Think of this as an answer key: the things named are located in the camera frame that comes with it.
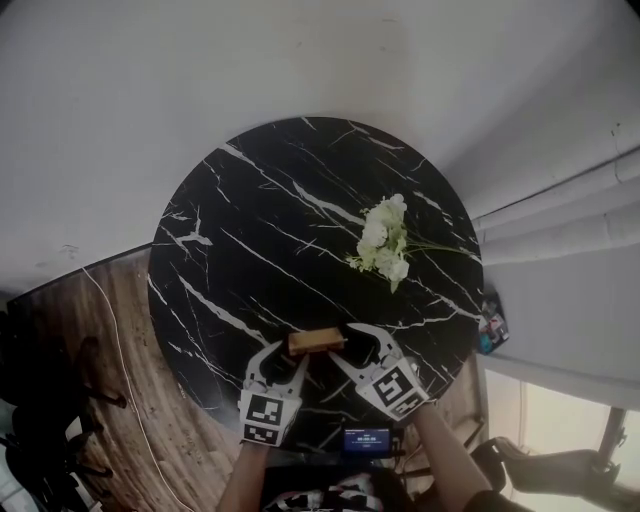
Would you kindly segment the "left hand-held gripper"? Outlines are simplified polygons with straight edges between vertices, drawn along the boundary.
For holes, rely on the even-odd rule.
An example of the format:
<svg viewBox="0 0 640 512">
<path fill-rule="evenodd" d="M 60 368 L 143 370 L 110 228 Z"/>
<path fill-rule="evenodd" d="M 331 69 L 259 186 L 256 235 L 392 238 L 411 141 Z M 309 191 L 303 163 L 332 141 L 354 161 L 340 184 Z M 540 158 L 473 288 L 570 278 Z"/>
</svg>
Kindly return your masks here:
<svg viewBox="0 0 640 512">
<path fill-rule="evenodd" d="M 261 371 L 262 363 L 281 345 L 282 341 L 278 341 L 264 347 L 247 364 L 238 402 L 241 435 L 246 442 L 279 447 L 301 407 L 309 354 L 301 360 L 289 383 L 268 385 Z"/>
</svg>

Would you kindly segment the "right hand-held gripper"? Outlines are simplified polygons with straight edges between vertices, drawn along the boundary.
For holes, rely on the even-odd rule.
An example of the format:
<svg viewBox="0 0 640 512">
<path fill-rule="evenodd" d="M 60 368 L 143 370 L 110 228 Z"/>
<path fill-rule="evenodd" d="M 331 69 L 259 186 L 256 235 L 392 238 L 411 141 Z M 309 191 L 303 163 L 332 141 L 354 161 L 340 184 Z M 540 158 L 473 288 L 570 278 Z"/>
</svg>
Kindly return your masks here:
<svg viewBox="0 0 640 512">
<path fill-rule="evenodd" d="M 431 403 L 416 373 L 417 365 L 404 357 L 402 349 L 385 329 L 366 323 L 347 323 L 349 333 L 365 335 L 375 341 L 370 363 L 356 367 L 335 352 L 330 359 L 353 381 L 360 397 L 395 422 L 404 421 L 423 405 Z M 391 366 L 378 371 L 374 364 Z"/>
</svg>

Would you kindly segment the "small wooden framed box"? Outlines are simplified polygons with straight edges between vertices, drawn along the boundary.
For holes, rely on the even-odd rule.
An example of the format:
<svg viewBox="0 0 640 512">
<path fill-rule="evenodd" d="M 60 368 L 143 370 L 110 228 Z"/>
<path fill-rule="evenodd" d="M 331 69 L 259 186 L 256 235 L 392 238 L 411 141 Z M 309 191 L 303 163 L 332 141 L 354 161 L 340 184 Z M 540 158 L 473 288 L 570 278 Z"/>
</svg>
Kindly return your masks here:
<svg viewBox="0 0 640 512">
<path fill-rule="evenodd" d="M 337 327 L 291 333 L 287 347 L 291 356 L 342 350 L 346 338 Z"/>
</svg>

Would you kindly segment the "person's left forearm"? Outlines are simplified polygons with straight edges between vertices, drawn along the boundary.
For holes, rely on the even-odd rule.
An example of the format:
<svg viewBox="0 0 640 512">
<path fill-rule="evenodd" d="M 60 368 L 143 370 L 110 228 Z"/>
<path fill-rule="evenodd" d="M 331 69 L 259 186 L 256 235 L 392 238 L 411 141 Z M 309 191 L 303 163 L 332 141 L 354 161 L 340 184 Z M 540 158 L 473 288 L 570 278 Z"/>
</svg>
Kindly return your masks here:
<svg viewBox="0 0 640 512">
<path fill-rule="evenodd" d="M 259 512 L 270 446 L 244 443 L 216 512 Z"/>
</svg>

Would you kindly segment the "person's right forearm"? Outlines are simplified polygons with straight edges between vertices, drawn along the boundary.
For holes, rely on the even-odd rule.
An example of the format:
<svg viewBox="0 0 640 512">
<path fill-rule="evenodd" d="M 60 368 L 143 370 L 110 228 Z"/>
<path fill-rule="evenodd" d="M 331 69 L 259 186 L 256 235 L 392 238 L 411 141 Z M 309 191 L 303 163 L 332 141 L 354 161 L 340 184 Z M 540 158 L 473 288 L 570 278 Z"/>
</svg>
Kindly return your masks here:
<svg viewBox="0 0 640 512">
<path fill-rule="evenodd" d="M 491 489 L 489 481 L 433 404 L 421 406 L 412 422 L 443 505 L 448 512 L 464 512 L 477 494 Z"/>
</svg>

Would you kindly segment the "round black marble table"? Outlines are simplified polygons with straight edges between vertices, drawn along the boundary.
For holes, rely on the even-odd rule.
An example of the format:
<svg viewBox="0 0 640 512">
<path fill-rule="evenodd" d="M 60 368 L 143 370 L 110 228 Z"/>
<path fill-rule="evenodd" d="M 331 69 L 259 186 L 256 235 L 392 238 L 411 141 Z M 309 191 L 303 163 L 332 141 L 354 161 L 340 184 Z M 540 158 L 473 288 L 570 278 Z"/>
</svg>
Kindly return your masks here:
<svg viewBox="0 0 640 512">
<path fill-rule="evenodd" d="M 401 195 L 411 241 L 397 289 L 347 262 L 367 209 Z M 387 330 L 442 397 L 469 357 L 483 266 L 446 178 L 371 126 L 292 118 L 251 129 L 204 158 L 159 222 L 150 253 L 154 331 L 180 386 L 237 430 L 247 364 L 300 330 L 363 322 Z"/>
</svg>

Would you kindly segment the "black device with blue screen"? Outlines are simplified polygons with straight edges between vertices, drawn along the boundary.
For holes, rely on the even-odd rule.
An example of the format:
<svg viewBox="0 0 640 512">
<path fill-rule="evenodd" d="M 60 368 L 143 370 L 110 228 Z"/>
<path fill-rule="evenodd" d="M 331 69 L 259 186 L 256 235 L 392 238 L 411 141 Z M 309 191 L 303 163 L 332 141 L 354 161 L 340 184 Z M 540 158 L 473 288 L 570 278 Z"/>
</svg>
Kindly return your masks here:
<svg viewBox="0 0 640 512">
<path fill-rule="evenodd" d="M 392 448 L 389 427 L 352 427 L 342 433 L 341 450 L 353 456 L 386 457 Z"/>
</svg>

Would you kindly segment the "black box of colourful items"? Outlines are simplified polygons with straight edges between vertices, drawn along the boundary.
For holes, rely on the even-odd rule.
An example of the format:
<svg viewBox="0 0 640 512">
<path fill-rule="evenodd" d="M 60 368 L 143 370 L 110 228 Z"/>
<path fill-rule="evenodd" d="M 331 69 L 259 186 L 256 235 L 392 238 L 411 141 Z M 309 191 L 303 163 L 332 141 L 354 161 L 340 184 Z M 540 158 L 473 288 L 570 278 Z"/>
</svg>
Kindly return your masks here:
<svg viewBox="0 0 640 512">
<path fill-rule="evenodd" d="M 510 338 L 497 293 L 488 294 L 483 299 L 478 333 L 477 351 L 482 355 L 491 354 Z"/>
</svg>

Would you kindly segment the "white artificial flower bunch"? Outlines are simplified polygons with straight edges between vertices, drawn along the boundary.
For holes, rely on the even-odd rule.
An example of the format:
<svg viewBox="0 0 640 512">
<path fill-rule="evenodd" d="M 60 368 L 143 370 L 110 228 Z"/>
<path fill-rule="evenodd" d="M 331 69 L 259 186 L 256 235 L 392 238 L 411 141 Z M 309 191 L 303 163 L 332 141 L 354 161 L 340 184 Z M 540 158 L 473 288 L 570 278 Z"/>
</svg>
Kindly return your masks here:
<svg viewBox="0 0 640 512">
<path fill-rule="evenodd" d="M 383 197 L 374 207 L 363 209 L 364 225 L 355 253 L 344 258 L 350 268 L 382 277 L 392 294 L 408 277 L 409 259 L 413 256 L 448 253 L 472 257 L 472 253 L 464 248 L 410 238 L 405 224 L 407 210 L 401 194 Z"/>
</svg>

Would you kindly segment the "black printed shirt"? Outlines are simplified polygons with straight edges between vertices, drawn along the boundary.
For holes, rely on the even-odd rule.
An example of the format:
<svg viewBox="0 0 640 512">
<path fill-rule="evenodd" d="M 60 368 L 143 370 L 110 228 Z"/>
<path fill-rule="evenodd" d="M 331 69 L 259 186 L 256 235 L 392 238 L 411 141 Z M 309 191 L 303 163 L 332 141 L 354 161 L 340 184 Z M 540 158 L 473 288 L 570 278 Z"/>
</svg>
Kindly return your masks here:
<svg viewBox="0 0 640 512">
<path fill-rule="evenodd" d="M 440 504 L 436 512 L 448 512 Z M 293 465 L 265 471 L 261 512 L 419 512 L 399 476 L 384 467 Z M 529 512 L 491 486 L 464 512 Z"/>
</svg>

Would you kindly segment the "dark framed window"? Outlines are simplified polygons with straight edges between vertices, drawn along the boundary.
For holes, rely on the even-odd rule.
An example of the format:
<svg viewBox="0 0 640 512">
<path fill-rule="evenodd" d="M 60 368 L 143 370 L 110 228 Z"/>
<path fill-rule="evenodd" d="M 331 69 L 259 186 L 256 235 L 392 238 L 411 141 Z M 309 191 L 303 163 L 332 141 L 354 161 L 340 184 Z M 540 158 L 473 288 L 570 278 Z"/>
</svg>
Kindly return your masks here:
<svg viewBox="0 0 640 512">
<path fill-rule="evenodd" d="M 597 449 L 605 433 L 610 408 L 529 384 L 526 386 L 523 446 L 531 453 L 549 454 Z M 621 466 L 617 482 L 640 490 L 640 412 L 629 411 L 624 421 L 626 441 L 613 452 Z M 515 502 L 534 512 L 605 512 L 581 498 L 512 493 Z"/>
</svg>

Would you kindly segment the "grey office chair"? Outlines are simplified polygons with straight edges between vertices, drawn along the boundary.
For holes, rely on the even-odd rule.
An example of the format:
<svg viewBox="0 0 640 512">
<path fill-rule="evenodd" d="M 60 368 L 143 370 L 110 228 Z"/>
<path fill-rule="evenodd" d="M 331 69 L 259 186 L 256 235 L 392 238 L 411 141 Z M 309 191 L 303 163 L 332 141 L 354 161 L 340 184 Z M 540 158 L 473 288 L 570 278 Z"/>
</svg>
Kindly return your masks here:
<svg viewBox="0 0 640 512">
<path fill-rule="evenodd" d="M 607 512 L 640 512 L 640 490 L 619 484 L 620 467 L 595 450 L 531 455 L 496 437 L 477 446 L 471 457 L 496 491 L 511 484 L 527 494 L 581 498 Z"/>
</svg>

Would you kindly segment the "black chair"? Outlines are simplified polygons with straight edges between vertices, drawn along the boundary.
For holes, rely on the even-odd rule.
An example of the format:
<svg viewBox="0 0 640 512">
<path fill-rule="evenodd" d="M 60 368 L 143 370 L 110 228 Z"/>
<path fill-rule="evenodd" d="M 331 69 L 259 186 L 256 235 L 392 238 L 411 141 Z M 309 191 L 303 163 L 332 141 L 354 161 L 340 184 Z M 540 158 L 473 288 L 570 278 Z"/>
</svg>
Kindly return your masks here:
<svg viewBox="0 0 640 512">
<path fill-rule="evenodd" d="M 109 396 L 85 383 L 98 349 L 99 340 L 86 337 L 70 358 L 62 338 L 42 344 L 34 331 L 0 311 L 0 400 L 15 407 L 12 431 L 0 434 L 0 446 L 10 473 L 38 512 L 90 512 L 79 493 L 81 483 L 102 498 L 111 496 L 90 479 L 111 478 L 113 471 L 79 461 L 89 438 L 104 430 L 89 402 L 127 407 L 124 396 Z"/>
</svg>

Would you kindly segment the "white wall pipe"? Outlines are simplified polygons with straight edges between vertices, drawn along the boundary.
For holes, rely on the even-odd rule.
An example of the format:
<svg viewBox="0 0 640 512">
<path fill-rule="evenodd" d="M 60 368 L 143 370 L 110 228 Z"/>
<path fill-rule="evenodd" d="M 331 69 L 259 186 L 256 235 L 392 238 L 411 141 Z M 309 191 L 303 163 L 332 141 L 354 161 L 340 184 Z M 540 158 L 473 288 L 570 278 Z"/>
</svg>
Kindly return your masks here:
<svg viewBox="0 0 640 512">
<path fill-rule="evenodd" d="M 481 245 L 485 266 L 525 263 L 640 244 L 640 201 Z"/>
<path fill-rule="evenodd" d="M 476 231 L 570 204 L 640 177 L 640 146 L 533 196 L 473 220 Z"/>
</svg>

